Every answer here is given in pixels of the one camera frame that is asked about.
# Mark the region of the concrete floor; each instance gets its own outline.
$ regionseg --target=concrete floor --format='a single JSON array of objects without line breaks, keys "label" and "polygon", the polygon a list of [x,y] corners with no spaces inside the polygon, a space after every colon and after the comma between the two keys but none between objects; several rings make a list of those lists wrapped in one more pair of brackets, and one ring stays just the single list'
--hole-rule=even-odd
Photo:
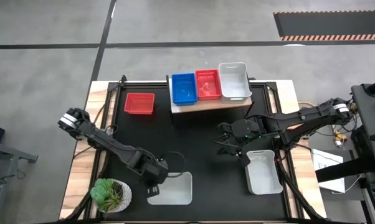
[{"label": "concrete floor", "polygon": [[[2,0],[0,44],[99,43],[110,0]],[[375,0],[122,0],[108,42],[279,40],[272,12],[375,9]],[[0,126],[4,144],[39,154],[14,180],[3,223],[58,218],[75,141],[57,127],[83,107],[97,49],[0,50]],[[349,98],[351,85],[375,81],[375,45],[106,49],[99,80],[164,80],[174,72],[245,62],[257,79],[291,79],[299,100]],[[313,136],[311,145],[323,140]],[[363,222],[357,202],[325,202],[328,216]]]}]

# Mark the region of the yellow warning stripe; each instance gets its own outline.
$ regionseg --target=yellow warning stripe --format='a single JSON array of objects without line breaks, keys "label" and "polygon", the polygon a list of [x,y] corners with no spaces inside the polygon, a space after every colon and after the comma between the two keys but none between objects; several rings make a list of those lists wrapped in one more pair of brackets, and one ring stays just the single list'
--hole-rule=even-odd
[{"label": "yellow warning stripe", "polygon": [[308,41],[308,40],[375,40],[375,34],[355,35],[290,35],[280,37],[284,41]]},{"label": "yellow warning stripe", "polygon": [[287,14],[287,13],[336,13],[336,12],[375,12],[375,10],[349,10],[349,11],[295,11],[295,12],[274,12],[273,14]]}]

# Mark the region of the blue plastic bin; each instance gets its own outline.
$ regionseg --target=blue plastic bin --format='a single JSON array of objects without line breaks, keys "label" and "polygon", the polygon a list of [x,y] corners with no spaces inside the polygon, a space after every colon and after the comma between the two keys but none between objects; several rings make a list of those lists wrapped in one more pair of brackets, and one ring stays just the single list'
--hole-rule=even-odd
[{"label": "blue plastic bin", "polygon": [[172,74],[173,102],[177,106],[197,102],[197,85],[194,73]]}]

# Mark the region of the wooden table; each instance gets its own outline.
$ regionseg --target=wooden table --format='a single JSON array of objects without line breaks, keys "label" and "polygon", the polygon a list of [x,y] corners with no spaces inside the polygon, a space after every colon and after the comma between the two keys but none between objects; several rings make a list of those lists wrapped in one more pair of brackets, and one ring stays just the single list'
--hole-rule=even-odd
[{"label": "wooden table", "polygon": [[[291,80],[256,80],[251,82],[276,82],[282,112],[291,113],[299,110],[297,96],[295,94],[294,85]],[[87,105],[85,107],[85,110],[90,114],[91,118],[96,117],[97,113],[105,102],[108,83],[109,81],[92,82],[89,90]],[[110,103],[107,125],[110,125],[111,118],[113,116],[112,112],[114,106],[114,97],[115,95],[113,95],[112,101]],[[270,100],[272,108],[274,109],[274,111],[276,111],[276,104],[273,93],[271,91]],[[100,126],[101,120],[102,114],[97,119],[97,126]],[[308,142],[301,140],[300,144],[308,145]],[[75,148],[75,154],[86,149],[87,147],[88,146],[86,142],[78,142]],[[301,147],[296,147],[291,151],[291,154],[296,179],[298,182],[298,188],[300,189],[304,197],[308,200],[310,205],[316,210],[316,212],[318,212],[322,217],[326,217],[325,208],[319,190],[318,180],[316,179],[315,169],[313,168],[309,150]],[[78,155],[78,157],[73,160],[59,218],[65,218],[70,215],[74,208],[80,203],[83,196],[86,194],[92,175],[94,157],[95,150],[89,149],[83,154]],[[286,160],[284,160],[283,165],[285,165],[286,170],[288,170]],[[285,187],[285,189],[288,190],[288,198],[290,202],[292,217],[296,218],[297,210],[295,206],[294,196],[287,186]]]}]

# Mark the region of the red plastic bin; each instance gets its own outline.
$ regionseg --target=red plastic bin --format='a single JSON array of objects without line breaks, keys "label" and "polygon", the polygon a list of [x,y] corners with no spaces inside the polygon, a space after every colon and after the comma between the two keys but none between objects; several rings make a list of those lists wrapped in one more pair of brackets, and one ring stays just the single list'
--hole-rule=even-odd
[{"label": "red plastic bin", "polygon": [[154,93],[128,93],[124,111],[129,114],[152,114]]},{"label": "red plastic bin", "polygon": [[199,100],[216,100],[221,97],[218,69],[196,70]]}]

